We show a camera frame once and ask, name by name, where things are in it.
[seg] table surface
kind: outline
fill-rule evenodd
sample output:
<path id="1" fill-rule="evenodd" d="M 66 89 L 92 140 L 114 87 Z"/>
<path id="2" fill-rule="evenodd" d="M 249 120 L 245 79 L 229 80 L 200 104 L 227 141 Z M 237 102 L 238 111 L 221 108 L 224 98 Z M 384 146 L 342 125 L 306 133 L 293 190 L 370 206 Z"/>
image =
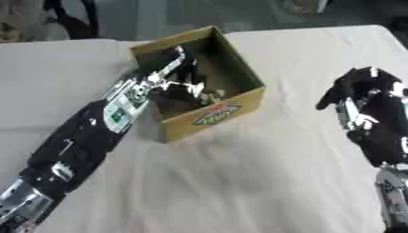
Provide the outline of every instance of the table surface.
<path id="1" fill-rule="evenodd" d="M 334 110 L 314 105 L 352 67 L 408 81 L 408 53 L 376 25 L 228 34 L 267 85 L 261 107 L 159 144 L 141 116 L 38 232 L 382 232 L 376 169 Z M 0 188 L 55 127 L 132 66 L 113 40 L 0 45 Z"/>

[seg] floor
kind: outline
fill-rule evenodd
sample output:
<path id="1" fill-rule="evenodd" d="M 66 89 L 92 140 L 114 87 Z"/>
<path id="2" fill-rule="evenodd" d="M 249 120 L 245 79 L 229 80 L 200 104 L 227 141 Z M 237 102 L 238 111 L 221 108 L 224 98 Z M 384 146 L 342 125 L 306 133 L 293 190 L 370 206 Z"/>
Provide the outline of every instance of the floor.
<path id="1" fill-rule="evenodd" d="M 117 40 L 152 40 L 205 25 L 224 32 L 283 28 L 389 25 L 408 15 L 404 0 L 333 0 L 320 15 L 293 13 L 290 0 L 97 0 L 101 35 Z M 68 12 L 86 18 L 66 0 Z"/>

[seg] open cardboard box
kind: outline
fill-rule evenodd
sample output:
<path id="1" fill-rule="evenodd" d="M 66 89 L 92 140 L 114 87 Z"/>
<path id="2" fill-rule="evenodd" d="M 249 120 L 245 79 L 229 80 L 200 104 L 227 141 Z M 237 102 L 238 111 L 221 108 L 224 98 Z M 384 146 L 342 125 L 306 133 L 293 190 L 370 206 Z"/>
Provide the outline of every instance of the open cardboard box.
<path id="1" fill-rule="evenodd" d="M 265 85 L 215 26 L 135 46 L 131 51 L 143 66 L 161 50 L 178 45 L 197 59 L 199 74 L 206 76 L 206 89 L 222 89 L 226 95 L 221 102 L 198 109 L 186 103 L 158 101 L 164 141 L 181 139 L 260 105 Z"/>

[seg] printed logo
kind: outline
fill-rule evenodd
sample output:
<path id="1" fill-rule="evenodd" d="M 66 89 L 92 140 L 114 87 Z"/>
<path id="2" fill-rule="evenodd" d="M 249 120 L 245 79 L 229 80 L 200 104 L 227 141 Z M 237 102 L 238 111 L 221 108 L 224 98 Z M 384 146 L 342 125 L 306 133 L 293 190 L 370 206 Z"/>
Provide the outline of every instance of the printed logo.
<path id="1" fill-rule="evenodd" d="M 193 125 L 215 125 L 221 122 L 226 117 L 240 109 L 240 106 L 228 105 L 228 106 L 216 106 L 213 112 L 207 113 L 202 118 L 196 120 Z"/>

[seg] robotic hand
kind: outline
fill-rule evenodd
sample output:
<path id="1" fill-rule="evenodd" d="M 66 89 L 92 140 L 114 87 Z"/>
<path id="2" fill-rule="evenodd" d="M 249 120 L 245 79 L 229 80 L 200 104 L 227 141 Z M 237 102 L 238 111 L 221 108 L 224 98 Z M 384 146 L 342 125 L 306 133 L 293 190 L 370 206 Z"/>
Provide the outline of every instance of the robotic hand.
<path id="1" fill-rule="evenodd" d="M 352 69 L 316 108 L 334 104 L 347 137 L 378 167 L 375 186 L 389 233 L 408 232 L 408 89 L 380 69 Z"/>
<path id="2" fill-rule="evenodd" d="M 173 74 L 178 80 L 168 81 Z M 57 128 L 0 195 L 0 233 L 34 230 L 100 166 L 146 108 L 149 95 L 172 86 L 184 87 L 194 98 L 204 89 L 197 61 L 181 46 L 124 75 L 103 98 Z"/>

